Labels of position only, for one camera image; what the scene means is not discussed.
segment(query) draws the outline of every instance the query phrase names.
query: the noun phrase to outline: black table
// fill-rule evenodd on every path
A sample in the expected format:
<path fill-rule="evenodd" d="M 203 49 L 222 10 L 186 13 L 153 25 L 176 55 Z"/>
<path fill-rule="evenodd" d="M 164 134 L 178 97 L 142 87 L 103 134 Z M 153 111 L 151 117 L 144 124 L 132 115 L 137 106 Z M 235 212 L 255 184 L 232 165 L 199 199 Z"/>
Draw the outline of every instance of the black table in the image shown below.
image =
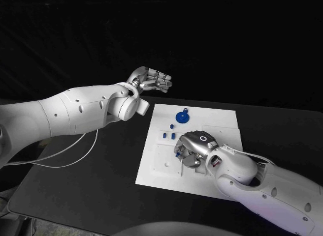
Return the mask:
<path fill-rule="evenodd" d="M 245 236 L 292 234 L 255 215 L 239 203 L 135 184 L 154 104 L 236 111 L 242 146 L 278 166 L 323 186 L 323 114 L 204 101 L 142 97 L 145 116 L 109 124 L 98 131 L 88 157 L 75 165 L 31 168 L 10 199 L 8 210 L 73 228 L 112 235 L 135 225 L 183 221 Z M 41 156 L 65 149 L 79 136 L 54 137 Z M 88 152 L 95 131 L 57 157 L 41 161 L 65 165 Z"/>

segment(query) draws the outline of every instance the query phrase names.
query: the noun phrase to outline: floor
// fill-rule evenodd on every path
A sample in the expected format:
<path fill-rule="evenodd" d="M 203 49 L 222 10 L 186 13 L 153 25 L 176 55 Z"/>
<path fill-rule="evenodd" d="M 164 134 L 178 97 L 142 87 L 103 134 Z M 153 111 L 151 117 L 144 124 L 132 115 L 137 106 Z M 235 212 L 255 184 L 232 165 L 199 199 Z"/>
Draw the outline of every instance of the floor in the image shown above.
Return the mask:
<path fill-rule="evenodd" d="M 8 189 L 7 191 L 0 193 L 0 197 L 10 199 L 11 195 L 14 194 L 16 188 Z M 0 198 L 0 211 L 5 212 L 7 202 Z M 31 223 L 33 223 L 33 234 L 34 236 L 99 236 L 93 233 L 80 231 L 70 227 L 65 227 L 56 225 L 43 220 L 31 220 L 27 219 L 18 236 L 31 236 Z"/>

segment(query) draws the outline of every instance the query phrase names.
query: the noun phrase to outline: white board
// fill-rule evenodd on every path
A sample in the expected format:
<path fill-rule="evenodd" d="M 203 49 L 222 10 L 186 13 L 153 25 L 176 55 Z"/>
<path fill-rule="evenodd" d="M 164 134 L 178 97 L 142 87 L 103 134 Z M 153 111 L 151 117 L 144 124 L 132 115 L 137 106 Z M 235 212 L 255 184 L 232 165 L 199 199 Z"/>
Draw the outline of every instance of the white board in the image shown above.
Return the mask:
<path fill-rule="evenodd" d="M 189 122 L 180 124 L 176 114 L 184 108 Z M 204 163 L 197 169 L 190 169 L 181 165 L 173 153 L 178 137 L 196 130 L 206 131 L 220 146 L 227 144 L 242 150 L 235 111 L 155 104 L 135 184 L 233 201 L 216 189 Z"/>

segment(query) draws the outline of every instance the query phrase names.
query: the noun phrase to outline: small blue part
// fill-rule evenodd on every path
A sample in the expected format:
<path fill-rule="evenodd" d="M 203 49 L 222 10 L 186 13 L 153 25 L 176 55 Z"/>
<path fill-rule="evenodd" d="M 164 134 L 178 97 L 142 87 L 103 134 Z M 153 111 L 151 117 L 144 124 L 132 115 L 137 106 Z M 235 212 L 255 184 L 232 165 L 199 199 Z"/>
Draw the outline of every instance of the small blue part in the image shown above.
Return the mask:
<path fill-rule="evenodd" d="M 187 108 L 181 112 L 177 113 L 176 115 L 177 122 L 184 124 L 189 121 L 189 115 L 187 115 Z"/>

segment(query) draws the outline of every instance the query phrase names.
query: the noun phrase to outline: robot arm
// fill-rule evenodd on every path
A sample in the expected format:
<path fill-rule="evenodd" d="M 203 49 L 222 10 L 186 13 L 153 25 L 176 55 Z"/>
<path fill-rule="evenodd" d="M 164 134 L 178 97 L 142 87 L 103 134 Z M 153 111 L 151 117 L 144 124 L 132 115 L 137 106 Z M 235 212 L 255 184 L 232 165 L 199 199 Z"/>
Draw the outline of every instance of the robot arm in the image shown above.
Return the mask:
<path fill-rule="evenodd" d="M 167 92 L 171 77 L 141 66 L 127 83 L 70 88 L 50 98 L 0 105 L 0 168 L 33 142 L 59 135 L 89 133 L 109 123 L 145 114 L 144 90 Z"/>
<path fill-rule="evenodd" d="M 256 162 L 230 147 L 219 147 L 204 131 L 181 135 L 174 153 L 189 168 L 204 161 L 217 190 L 277 226 L 301 236 L 323 236 L 320 185 L 269 161 Z"/>

